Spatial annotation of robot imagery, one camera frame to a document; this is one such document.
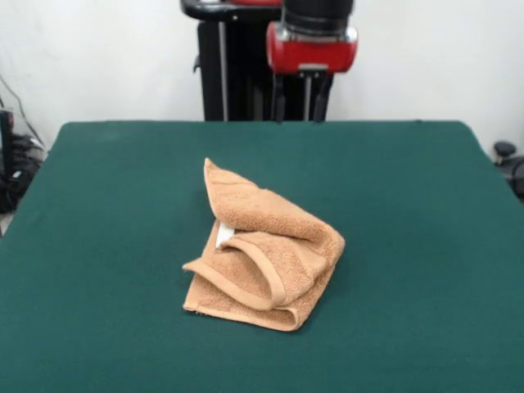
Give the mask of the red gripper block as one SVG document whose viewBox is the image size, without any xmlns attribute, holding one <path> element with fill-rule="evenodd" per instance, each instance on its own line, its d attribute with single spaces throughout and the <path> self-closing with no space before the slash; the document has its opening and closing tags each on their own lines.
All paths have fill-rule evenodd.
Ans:
<svg viewBox="0 0 524 393">
<path fill-rule="evenodd" d="M 282 22 L 271 22 L 266 31 L 266 54 L 273 75 L 273 120 L 283 122 L 286 98 L 282 75 L 306 72 L 343 74 L 353 65 L 359 35 L 348 27 L 340 36 L 314 37 L 293 33 Z M 321 78 L 314 105 L 314 122 L 325 121 L 332 76 Z"/>
</svg>

